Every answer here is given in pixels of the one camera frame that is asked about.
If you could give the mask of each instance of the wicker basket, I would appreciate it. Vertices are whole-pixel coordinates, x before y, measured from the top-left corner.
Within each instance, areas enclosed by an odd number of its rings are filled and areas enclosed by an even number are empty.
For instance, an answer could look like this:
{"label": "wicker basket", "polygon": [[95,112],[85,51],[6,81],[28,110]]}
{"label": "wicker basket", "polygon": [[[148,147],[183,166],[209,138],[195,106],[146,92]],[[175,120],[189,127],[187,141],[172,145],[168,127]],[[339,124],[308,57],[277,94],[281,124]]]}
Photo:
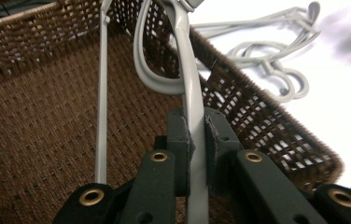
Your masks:
{"label": "wicker basket", "polygon": [[[133,66],[141,1],[114,0],[108,34],[108,183],[133,178],[179,97],[147,89]],[[94,173],[99,62],[98,0],[60,1],[0,21],[0,223],[50,223]],[[171,26],[154,2],[146,57],[156,73],[177,77]],[[245,148],[268,154],[300,189],[333,182],[337,156],[195,31],[196,57],[211,71],[204,104],[223,112]],[[210,201],[213,223],[232,223],[226,200]],[[183,221],[184,204],[177,204]]]}

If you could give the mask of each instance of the gray wire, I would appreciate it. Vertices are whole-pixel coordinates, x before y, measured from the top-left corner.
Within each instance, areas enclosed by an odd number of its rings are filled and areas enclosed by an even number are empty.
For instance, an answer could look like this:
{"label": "gray wire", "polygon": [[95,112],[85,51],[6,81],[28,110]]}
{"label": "gray wire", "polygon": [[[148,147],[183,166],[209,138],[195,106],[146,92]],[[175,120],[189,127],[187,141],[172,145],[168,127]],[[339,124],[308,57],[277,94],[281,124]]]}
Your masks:
{"label": "gray wire", "polygon": [[[214,31],[202,33],[204,37],[210,39],[219,35],[225,35],[230,32],[240,30],[242,28],[261,27],[277,22],[293,22],[301,26],[302,31],[299,33],[296,39],[288,45],[276,41],[248,41],[240,43],[228,53],[229,59],[231,59],[241,69],[262,65],[268,75],[274,75],[284,79],[284,81],[288,84],[288,91],[285,95],[275,96],[271,92],[265,90],[276,101],[284,103],[291,99],[300,99],[305,96],[309,91],[309,84],[307,78],[301,72],[294,69],[284,68],[278,60],[306,47],[318,37],[319,32],[312,26],[316,22],[319,9],[319,3],[313,2],[309,5],[307,10],[300,7],[292,7],[252,21],[202,23],[193,25],[193,27],[199,29],[217,28]],[[301,12],[305,13],[307,18],[302,16]],[[252,57],[252,51],[256,47],[275,48],[278,49],[278,52],[271,55]],[[201,64],[198,64],[198,67],[200,69],[204,69]],[[298,92],[293,92],[293,84],[286,75],[295,77],[298,80],[301,85]]]}

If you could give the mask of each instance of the woven basket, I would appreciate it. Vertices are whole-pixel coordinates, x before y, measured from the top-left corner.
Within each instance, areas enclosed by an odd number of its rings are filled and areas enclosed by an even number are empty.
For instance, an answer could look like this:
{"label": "woven basket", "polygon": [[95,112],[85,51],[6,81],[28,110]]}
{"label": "woven basket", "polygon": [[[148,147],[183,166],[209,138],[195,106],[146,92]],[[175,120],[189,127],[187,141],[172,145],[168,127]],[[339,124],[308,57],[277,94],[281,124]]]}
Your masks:
{"label": "woven basket", "polygon": [[[166,114],[181,99],[146,88],[133,66],[141,1],[114,0],[108,34],[108,183],[133,178]],[[61,1],[0,21],[0,223],[50,223],[68,196],[91,183],[99,63],[97,0]],[[171,26],[154,2],[145,49],[152,70],[177,77]],[[337,156],[268,98],[195,31],[196,57],[211,71],[204,104],[223,112],[245,148],[268,154],[300,189],[333,182]],[[232,223],[227,200],[210,200],[210,220]],[[177,204],[177,220],[184,219]]]}

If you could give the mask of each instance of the white surface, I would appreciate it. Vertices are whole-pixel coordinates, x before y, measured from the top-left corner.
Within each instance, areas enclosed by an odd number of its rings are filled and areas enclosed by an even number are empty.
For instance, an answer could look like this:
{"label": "white surface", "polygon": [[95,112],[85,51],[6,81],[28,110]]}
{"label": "white surface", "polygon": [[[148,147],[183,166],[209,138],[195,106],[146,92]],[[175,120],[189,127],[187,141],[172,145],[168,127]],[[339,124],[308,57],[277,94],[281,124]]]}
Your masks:
{"label": "white surface", "polygon": [[[190,23],[252,20],[289,7],[305,7],[312,1],[291,0],[205,0]],[[321,12],[316,22],[320,36],[307,48],[280,60],[284,67],[304,73],[310,84],[305,98],[283,104],[298,119],[339,154],[344,162],[338,184],[351,187],[351,0],[318,1]],[[226,53],[248,40],[277,40],[290,43],[296,34],[286,25],[249,29],[213,39]],[[263,89],[278,90],[257,69],[244,70]]]}

